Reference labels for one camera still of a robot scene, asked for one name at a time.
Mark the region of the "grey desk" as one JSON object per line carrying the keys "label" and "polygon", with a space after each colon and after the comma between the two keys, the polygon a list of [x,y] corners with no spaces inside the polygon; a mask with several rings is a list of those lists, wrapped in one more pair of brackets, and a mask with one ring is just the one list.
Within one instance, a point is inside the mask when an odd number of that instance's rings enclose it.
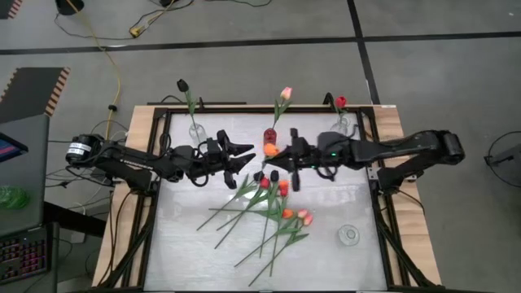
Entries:
{"label": "grey desk", "polygon": [[0,163],[0,186],[27,191],[28,204],[21,209],[0,208],[0,237],[30,230],[43,220],[49,117],[30,116],[0,124],[0,133],[28,147],[28,152]]}

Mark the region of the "laptop screen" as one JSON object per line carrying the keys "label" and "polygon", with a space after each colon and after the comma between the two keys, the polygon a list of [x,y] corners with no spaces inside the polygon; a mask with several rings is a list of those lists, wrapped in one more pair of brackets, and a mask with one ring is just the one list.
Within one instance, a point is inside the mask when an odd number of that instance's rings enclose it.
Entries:
{"label": "laptop screen", "polygon": [[28,152],[28,147],[14,138],[0,133],[0,163]]}

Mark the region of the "black flat bar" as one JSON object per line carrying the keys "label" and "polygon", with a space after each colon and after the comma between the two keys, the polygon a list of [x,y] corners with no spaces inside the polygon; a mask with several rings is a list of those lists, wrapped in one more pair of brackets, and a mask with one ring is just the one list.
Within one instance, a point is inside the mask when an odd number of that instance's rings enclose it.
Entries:
{"label": "black flat bar", "polygon": [[[246,102],[205,102],[203,101],[204,107],[207,106],[214,106],[214,105],[247,105]],[[180,102],[149,102],[147,103],[147,106],[161,106],[161,107],[167,107],[167,106],[185,106],[185,103]]]}

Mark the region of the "small black orange-edged floor mat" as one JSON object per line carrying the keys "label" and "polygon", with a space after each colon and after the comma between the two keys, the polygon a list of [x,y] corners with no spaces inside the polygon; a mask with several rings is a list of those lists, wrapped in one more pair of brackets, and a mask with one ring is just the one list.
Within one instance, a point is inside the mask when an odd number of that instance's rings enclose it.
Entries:
{"label": "small black orange-edged floor mat", "polygon": [[23,0],[0,0],[0,20],[14,19],[20,11]]}

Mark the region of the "black desk leg bar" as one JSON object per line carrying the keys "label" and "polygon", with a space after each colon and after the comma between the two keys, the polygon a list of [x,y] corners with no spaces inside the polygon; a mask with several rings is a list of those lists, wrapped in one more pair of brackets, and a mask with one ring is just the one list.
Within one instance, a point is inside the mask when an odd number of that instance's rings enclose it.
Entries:
{"label": "black desk leg bar", "polygon": [[104,236],[106,227],[106,221],[92,216],[86,216],[48,202],[43,204],[43,221],[45,223],[56,222],[61,228],[66,230],[72,230],[98,238]]}

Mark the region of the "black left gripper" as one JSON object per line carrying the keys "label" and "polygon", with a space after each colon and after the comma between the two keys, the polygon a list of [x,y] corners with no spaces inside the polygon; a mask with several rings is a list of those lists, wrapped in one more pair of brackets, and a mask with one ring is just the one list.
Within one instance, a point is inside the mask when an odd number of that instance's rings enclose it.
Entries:
{"label": "black left gripper", "polygon": [[256,155],[248,154],[238,158],[230,158],[229,155],[241,155],[254,148],[252,144],[232,143],[224,129],[217,132],[217,141],[221,149],[200,152],[195,148],[190,150],[189,178],[205,177],[214,175],[224,170],[225,184],[234,190],[237,183],[233,174],[238,174]]}

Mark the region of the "backlit black keyboard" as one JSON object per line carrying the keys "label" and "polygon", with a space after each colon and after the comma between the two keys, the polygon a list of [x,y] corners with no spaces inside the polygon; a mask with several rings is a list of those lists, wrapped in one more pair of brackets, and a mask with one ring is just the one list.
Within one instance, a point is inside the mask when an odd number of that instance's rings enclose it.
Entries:
{"label": "backlit black keyboard", "polygon": [[46,273],[52,248],[46,228],[0,238],[0,286]]}

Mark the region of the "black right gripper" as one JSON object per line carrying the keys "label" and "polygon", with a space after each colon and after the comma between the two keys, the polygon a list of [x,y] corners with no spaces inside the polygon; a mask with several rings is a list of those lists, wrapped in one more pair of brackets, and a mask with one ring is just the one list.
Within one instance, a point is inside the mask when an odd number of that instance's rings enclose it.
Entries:
{"label": "black right gripper", "polygon": [[[298,152],[299,134],[296,128],[290,128],[291,144],[276,155],[265,157],[265,164],[282,168],[291,174],[291,187],[294,191],[300,191],[300,175],[297,164],[293,158]],[[315,145],[310,144],[305,138],[300,139],[300,168],[313,168],[319,171],[336,172],[343,164],[344,141],[330,146],[326,152],[321,152]]]}

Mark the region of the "large black orange-edged floor mat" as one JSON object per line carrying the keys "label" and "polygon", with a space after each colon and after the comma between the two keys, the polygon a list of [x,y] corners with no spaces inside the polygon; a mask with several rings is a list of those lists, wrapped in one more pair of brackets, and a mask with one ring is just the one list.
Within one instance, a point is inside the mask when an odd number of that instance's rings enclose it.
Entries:
{"label": "large black orange-edged floor mat", "polygon": [[30,116],[52,117],[70,68],[17,68],[0,95],[0,124]]}

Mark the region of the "grey power adapter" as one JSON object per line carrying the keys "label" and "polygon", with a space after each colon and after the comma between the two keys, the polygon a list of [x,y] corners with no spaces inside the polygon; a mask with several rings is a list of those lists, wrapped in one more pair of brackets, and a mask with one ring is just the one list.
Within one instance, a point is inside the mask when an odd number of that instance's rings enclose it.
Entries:
{"label": "grey power adapter", "polygon": [[107,174],[105,171],[103,171],[100,168],[93,168],[92,172],[90,173],[90,177],[93,180],[99,181],[101,183],[110,183],[110,182],[112,182],[112,175]]}

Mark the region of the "bulbous clear glass vase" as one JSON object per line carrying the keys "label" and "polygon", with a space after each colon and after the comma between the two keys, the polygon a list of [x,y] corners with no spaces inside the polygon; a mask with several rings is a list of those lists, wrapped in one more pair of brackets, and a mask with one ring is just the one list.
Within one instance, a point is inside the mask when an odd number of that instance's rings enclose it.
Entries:
{"label": "bulbous clear glass vase", "polygon": [[340,133],[347,138],[352,138],[358,130],[358,124],[352,122],[346,116],[339,116],[337,121],[331,126],[331,131]]}

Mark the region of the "tall ribbed clear glass vase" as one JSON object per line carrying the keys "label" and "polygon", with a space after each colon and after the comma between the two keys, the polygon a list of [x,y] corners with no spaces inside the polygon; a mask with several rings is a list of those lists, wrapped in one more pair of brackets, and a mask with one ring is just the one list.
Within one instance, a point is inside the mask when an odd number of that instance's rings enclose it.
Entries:
{"label": "tall ribbed clear glass vase", "polygon": [[201,142],[205,142],[208,138],[205,128],[196,122],[192,122],[190,124],[189,135],[191,136],[195,145],[199,145]]}

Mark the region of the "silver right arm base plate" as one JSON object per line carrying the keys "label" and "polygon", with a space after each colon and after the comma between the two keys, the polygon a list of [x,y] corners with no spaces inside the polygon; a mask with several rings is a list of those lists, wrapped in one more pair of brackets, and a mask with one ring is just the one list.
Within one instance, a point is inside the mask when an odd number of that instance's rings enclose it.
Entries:
{"label": "silver right arm base plate", "polygon": [[367,169],[368,178],[370,180],[378,180],[383,178],[391,178],[391,179],[402,179],[404,181],[416,181],[418,179],[417,174],[412,174],[409,176],[404,175],[402,172],[397,170],[396,168],[376,168],[369,167]]}

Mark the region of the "orange artificial tulip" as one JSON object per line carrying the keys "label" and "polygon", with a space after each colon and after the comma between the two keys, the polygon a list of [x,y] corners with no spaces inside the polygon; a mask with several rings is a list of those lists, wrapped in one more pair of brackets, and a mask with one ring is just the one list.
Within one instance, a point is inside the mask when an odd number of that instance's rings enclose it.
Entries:
{"label": "orange artificial tulip", "polygon": [[262,165],[261,165],[262,169],[264,169],[265,166],[267,165],[266,160],[269,160],[269,159],[277,156],[280,153],[280,150],[278,149],[278,147],[275,144],[266,143],[263,146],[263,152],[264,152],[265,158],[262,161]]}
{"label": "orange artificial tulip", "polygon": [[[271,210],[277,210],[276,205],[277,205],[277,200],[278,200],[278,197],[279,197],[279,191],[280,191],[282,188],[287,188],[287,189],[288,189],[288,192],[289,192],[289,183],[288,183],[287,181],[278,181],[278,189],[277,189],[277,193],[276,193],[276,196],[275,196],[275,200],[274,200],[274,202],[273,202],[273,204],[272,204]],[[267,208],[268,208],[268,201],[265,200],[265,201],[263,201],[262,203],[259,203],[258,205],[256,205],[256,206],[253,208],[253,210],[267,210]],[[244,208],[242,208],[242,209],[238,209],[238,210],[237,210],[237,213],[239,214],[239,212],[240,212],[241,210],[243,210],[243,209],[244,209]],[[233,231],[234,228],[233,228],[232,230],[231,230],[230,228],[229,228],[229,230],[228,230],[228,231],[227,231],[227,232],[222,236],[222,238],[219,240],[219,242],[215,245],[215,247],[214,247],[215,249],[218,249],[219,246],[220,246],[220,245],[221,245],[221,244],[222,244],[222,243],[223,243],[223,242],[228,238],[229,234]]]}
{"label": "orange artificial tulip", "polygon": [[248,210],[250,213],[255,213],[274,221],[278,219],[290,219],[294,216],[294,212],[291,209],[284,208],[282,211],[279,210]]}

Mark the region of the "squat cut glass vase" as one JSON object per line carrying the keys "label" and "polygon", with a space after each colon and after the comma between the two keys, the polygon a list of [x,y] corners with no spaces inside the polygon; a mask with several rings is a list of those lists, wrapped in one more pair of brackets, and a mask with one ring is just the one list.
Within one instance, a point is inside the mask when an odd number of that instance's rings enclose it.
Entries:
{"label": "squat cut glass vase", "polygon": [[357,227],[353,225],[342,225],[338,230],[339,240],[345,246],[356,246],[360,240]]}

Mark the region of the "black round stand base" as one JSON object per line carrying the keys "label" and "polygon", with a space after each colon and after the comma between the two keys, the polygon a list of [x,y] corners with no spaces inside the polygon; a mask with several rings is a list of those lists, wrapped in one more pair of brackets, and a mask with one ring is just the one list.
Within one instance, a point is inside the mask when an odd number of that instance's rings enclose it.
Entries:
{"label": "black round stand base", "polygon": [[57,12],[60,15],[75,15],[81,11],[85,4],[83,0],[55,0]]}

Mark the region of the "green plastic bottle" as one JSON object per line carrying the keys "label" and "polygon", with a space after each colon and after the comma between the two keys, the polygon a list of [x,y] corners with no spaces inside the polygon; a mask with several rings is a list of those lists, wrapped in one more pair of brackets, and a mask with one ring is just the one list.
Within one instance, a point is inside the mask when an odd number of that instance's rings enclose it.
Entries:
{"label": "green plastic bottle", "polygon": [[21,209],[29,202],[26,190],[17,186],[0,186],[0,208]]}

